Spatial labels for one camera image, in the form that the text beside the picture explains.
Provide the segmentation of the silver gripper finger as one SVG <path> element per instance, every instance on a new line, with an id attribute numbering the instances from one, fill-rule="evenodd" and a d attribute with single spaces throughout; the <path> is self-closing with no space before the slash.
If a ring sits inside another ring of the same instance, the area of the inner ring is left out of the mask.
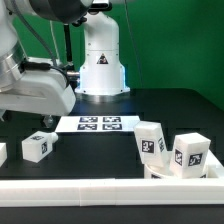
<path id="1" fill-rule="evenodd" d="M 42 122 L 46 128 L 51 128 L 54 124 L 54 119 L 51 115 L 45 115 Z"/>

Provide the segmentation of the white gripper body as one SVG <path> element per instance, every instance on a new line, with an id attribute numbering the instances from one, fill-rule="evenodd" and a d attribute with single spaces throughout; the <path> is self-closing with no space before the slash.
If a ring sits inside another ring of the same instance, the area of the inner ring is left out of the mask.
<path id="1" fill-rule="evenodd" d="M 0 92 L 0 109 L 41 115 L 68 115 L 76 102 L 65 77 L 49 59 L 31 57 L 30 63 L 47 64 L 49 70 L 27 70 L 13 87 Z"/>

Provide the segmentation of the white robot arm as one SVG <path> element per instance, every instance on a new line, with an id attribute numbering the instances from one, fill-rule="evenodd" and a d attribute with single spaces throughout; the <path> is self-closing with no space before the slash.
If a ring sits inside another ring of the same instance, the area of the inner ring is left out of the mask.
<path id="1" fill-rule="evenodd" d="M 94 5 L 94 0 L 0 0 L 0 111 L 65 116 L 78 95 L 113 99 L 130 91 L 119 60 L 118 25 Z M 85 62 L 76 88 L 54 56 L 26 56 L 13 18 L 27 15 L 64 25 L 84 21 Z"/>

